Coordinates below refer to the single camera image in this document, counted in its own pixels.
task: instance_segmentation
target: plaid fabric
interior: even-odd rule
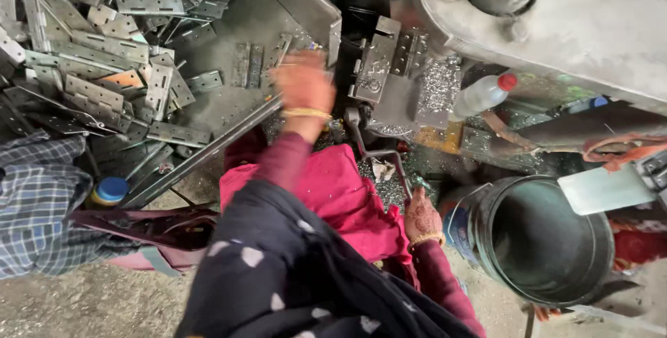
[[[93,186],[72,165],[84,150],[83,137],[49,141],[43,130],[0,145],[0,279],[63,274],[137,250],[132,240],[63,221]]]

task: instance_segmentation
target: maroon sleeve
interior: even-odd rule
[[[268,180],[288,192],[293,192],[304,170],[313,146],[295,132],[282,133],[260,156],[260,168],[255,180]]]
[[[481,338],[486,338],[483,326],[475,317],[470,299],[463,293],[450,263],[437,240],[427,240],[415,247],[413,263],[421,291],[458,317],[470,330]]]

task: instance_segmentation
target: plastic bottle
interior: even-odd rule
[[[128,192],[125,179],[108,176],[97,183],[84,205],[88,209],[110,209],[120,204]]]
[[[450,121],[460,122],[505,101],[516,85],[514,74],[485,76],[462,90],[456,97],[454,115]]]

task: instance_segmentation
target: red bottle cap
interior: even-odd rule
[[[516,86],[516,75],[505,74],[498,78],[498,87],[505,92],[509,92]]]

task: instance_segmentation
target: black bucket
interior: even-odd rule
[[[441,204],[448,245],[533,303],[567,307],[595,295],[614,257],[604,213],[575,214],[548,176],[505,178],[472,193],[478,188],[457,189]]]

